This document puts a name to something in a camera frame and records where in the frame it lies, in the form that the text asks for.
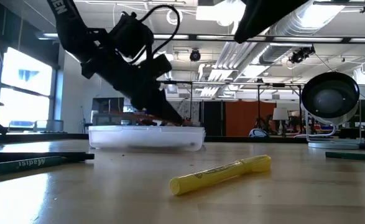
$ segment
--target yellow highlighter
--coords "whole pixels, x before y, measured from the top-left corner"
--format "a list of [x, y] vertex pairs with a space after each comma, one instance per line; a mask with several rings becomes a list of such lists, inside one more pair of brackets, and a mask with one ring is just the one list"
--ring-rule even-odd
[[271, 159], [267, 155], [240, 159], [230, 164], [214, 167], [194, 174], [174, 177], [170, 181], [170, 190], [174, 195], [181, 195], [236, 175], [268, 171], [270, 170], [270, 163]]

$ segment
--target plastic container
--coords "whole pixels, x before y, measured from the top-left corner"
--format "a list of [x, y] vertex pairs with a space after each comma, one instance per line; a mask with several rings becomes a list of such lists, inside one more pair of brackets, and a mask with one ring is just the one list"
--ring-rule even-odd
[[178, 148], [197, 151], [205, 138], [201, 127], [91, 126], [90, 146], [95, 148]]

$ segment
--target white lamp shade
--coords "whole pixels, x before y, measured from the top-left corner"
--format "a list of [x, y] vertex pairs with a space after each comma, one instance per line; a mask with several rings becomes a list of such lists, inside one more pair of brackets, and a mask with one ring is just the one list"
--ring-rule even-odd
[[287, 108], [274, 108], [274, 121], [286, 121], [289, 119]]

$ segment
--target table surface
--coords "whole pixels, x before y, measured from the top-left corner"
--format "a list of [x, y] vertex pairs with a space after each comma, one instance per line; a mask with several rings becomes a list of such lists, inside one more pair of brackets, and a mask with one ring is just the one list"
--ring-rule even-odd
[[[88, 141], [13, 144], [3, 152], [88, 151]], [[365, 223], [365, 161], [306, 144], [206, 143], [198, 152], [95, 149], [93, 161], [0, 176], [0, 223]], [[169, 180], [268, 154], [272, 172], [179, 197]]]

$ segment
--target orange wall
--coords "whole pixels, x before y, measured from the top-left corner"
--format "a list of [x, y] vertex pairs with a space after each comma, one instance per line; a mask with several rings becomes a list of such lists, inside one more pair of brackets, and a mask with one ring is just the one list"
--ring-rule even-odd
[[[264, 120], [274, 113], [276, 103], [260, 103], [260, 115]], [[257, 101], [226, 102], [226, 135], [248, 137], [256, 125], [258, 114]]]

